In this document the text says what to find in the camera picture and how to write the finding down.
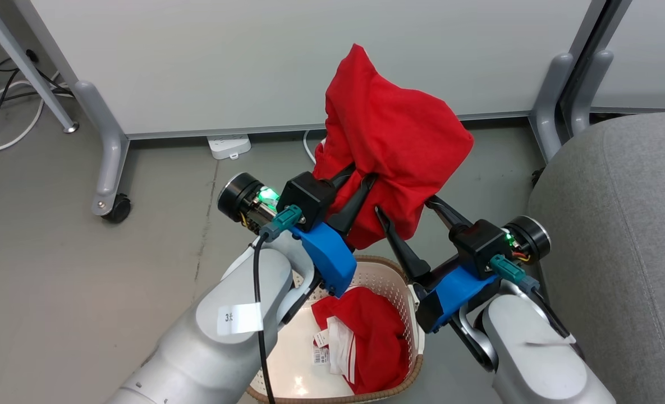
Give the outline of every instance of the red cloth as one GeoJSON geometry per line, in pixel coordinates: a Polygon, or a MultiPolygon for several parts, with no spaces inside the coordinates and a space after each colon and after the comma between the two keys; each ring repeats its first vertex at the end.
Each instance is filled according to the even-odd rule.
{"type": "Polygon", "coordinates": [[[405,379],[409,370],[405,325],[383,296],[355,287],[340,299],[330,296],[316,302],[312,314],[321,330],[335,316],[355,334],[355,384],[347,383],[355,394],[395,388],[405,379]]]}
{"type": "Polygon", "coordinates": [[[384,238],[375,205],[407,240],[417,230],[425,199],[442,188],[469,154],[474,143],[470,133],[442,100],[381,77],[357,44],[337,67],[325,110],[327,141],[315,150],[312,174],[331,178],[353,161],[357,166],[329,214],[342,209],[365,174],[376,172],[378,180],[347,240],[361,250],[384,238]]]}

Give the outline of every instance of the gray chair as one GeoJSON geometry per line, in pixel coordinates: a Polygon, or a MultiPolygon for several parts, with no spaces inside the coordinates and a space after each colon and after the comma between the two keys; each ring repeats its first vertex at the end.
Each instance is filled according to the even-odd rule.
{"type": "Polygon", "coordinates": [[[665,403],[665,113],[591,126],[550,161],[530,215],[551,305],[620,403],[665,403]]]}

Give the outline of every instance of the white basket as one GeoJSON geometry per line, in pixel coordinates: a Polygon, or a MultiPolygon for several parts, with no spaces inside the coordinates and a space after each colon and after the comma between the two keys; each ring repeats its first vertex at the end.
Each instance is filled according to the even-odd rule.
{"type": "MultiPolygon", "coordinates": [[[[312,304],[328,296],[317,289],[289,324],[280,330],[278,343],[268,357],[270,382],[278,404],[370,402],[394,396],[407,389],[422,366],[424,332],[415,321],[419,304],[412,287],[396,263],[378,256],[357,256],[357,270],[350,287],[365,286],[394,305],[405,324],[409,348],[407,378],[394,389],[355,396],[339,374],[330,374],[329,365],[312,364],[312,337],[319,332],[312,315],[312,304]]],[[[247,393],[268,402],[262,371],[258,372],[247,393]]]]}

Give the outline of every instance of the white power outlet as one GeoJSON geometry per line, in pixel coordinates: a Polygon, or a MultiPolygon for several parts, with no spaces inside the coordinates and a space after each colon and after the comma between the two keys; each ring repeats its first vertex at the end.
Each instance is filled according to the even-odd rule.
{"type": "Polygon", "coordinates": [[[237,159],[251,148],[247,135],[207,136],[207,142],[216,159],[237,159]]]}

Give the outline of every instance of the white cable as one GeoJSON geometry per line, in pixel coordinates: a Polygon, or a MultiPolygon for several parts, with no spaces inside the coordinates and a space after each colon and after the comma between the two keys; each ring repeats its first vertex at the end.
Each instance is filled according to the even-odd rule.
{"type": "Polygon", "coordinates": [[[307,146],[307,135],[310,133],[310,131],[305,131],[305,134],[302,135],[302,144],[305,146],[305,151],[307,152],[307,156],[312,160],[312,164],[317,164],[317,160],[315,159],[315,154],[312,154],[312,151],[310,151],[309,146],[307,146]]]}
{"type": "MultiPolygon", "coordinates": [[[[51,77],[51,80],[55,81],[56,77],[58,77],[58,74],[60,74],[60,72],[56,72],[56,74],[54,74],[53,77],[51,77]]],[[[11,85],[8,87],[8,89],[10,89],[11,87],[13,87],[14,85],[23,85],[23,84],[25,84],[25,85],[30,85],[31,87],[33,86],[33,85],[30,84],[30,82],[27,81],[27,80],[20,80],[20,81],[12,82],[11,85]]],[[[67,89],[67,88],[68,88],[68,85],[66,85],[65,83],[63,83],[63,84],[60,84],[60,87],[63,87],[64,89],[67,89]]],[[[58,95],[59,97],[70,97],[70,98],[73,98],[73,95],[68,95],[68,94],[56,94],[56,95],[58,95]]],[[[21,133],[19,136],[17,136],[17,138],[15,138],[15,139],[9,141],[9,142],[6,143],[5,145],[1,145],[1,146],[0,146],[0,151],[1,151],[1,150],[5,150],[5,149],[9,148],[10,146],[13,146],[14,144],[18,143],[22,138],[25,137],[25,135],[27,135],[27,133],[29,133],[30,130],[33,129],[33,127],[35,126],[35,124],[38,123],[38,120],[40,119],[40,114],[43,112],[43,105],[45,105],[45,102],[44,102],[43,100],[40,100],[40,103],[38,104],[38,111],[35,112],[35,117],[33,118],[33,120],[32,120],[32,122],[30,123],[30,125],[28,125],[27,128],[25,128],[25,130],[22,131],[22,133],[21,133]]]]}
{"type": "Polygon", "coordinates": [[[38,104],[38,112],[35,113],[35,117],[33,118],[33,121],[30,123],[30,125],[25,128],[24,131],[15,139],[9,141],[5,145],[0,146],[0,151],[9,148],[10,146],[13,146],[14,144],[18,143],[22,138],[27,135],[27,133],[32,130],[33,126],[35,126],[36,123],[38,123],[38,118],[40,118],[40,113],[43,112],[43,100],[40,100],[40,103],[38,104]]]}

